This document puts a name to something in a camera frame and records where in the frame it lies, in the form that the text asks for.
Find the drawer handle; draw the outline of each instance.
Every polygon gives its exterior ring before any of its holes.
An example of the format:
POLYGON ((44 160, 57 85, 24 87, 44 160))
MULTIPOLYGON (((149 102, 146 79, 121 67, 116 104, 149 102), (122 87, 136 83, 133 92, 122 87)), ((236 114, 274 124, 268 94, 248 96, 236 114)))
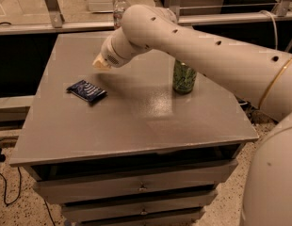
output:
POLYGON ((145 209, 143 209, 143 210, 140 212, 140 214, 141 214, 141 215, 148 215, 148 212, 147 212, 145 209))
POLYGON ((138 189, 139 192, 146 192, 147 191, 147 187, 144 185, 141 185, 140 188, 138 189))

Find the drawer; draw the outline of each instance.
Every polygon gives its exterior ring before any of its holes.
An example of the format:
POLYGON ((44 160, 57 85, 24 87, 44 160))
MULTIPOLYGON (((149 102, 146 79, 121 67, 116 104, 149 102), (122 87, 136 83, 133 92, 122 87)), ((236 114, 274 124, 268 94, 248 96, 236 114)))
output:
POLYGON ((168 172, 165 169, 152 169, 78 177, 38 182, 34 189, 49 203, 80 202, 218 184, 227 180, 236 165, 235 160, 225 160, 169 167, 168 172))
POLYGON ((117 199, 115 201, 97 201, 84 205, 79 203, 79 205, 63 206, 62 215, 69 221, 74 222, 127 216, 145 216, 163 211, 204 207, 210 204, 218 194, 216 190, 197 191, 198 189, 197 187, 191 187, 189 190, 150 193, 139 197, 117 199))
POLYGON ((190 224, 204 214, 202 208, 175 210, 171 212, 149 214, 147 216, 122 217, 105 220, 81 222, 80 226, 157 226, 170 223, 190 224))

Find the cabinet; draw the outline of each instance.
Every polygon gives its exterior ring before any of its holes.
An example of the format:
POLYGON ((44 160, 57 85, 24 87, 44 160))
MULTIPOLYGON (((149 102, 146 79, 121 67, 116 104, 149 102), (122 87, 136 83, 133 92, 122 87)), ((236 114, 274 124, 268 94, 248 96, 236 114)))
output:
POLYGON ((81 225, 197 220, 258 136, 235 97, 201 74, 190 94, 176 94, 174 58, 163 52, 92 68, 109 34, 58 36, 10 165, 81 225), (68 94, 81 79, 108 95, 89 105, 68 94))

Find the table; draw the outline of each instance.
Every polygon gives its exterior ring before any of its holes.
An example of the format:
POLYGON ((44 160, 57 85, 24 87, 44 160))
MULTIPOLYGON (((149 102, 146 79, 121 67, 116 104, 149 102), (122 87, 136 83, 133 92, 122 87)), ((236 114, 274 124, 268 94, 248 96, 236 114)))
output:
POLYGON ((163 52, 93 68, 109 34, 58 36, 9 163, 81 225, 197 220, 258 136, 235 96, 201 74, 191 93, 174 92, 163 52), (66 92, 81 79, 107 96, 90 105, 66 92))

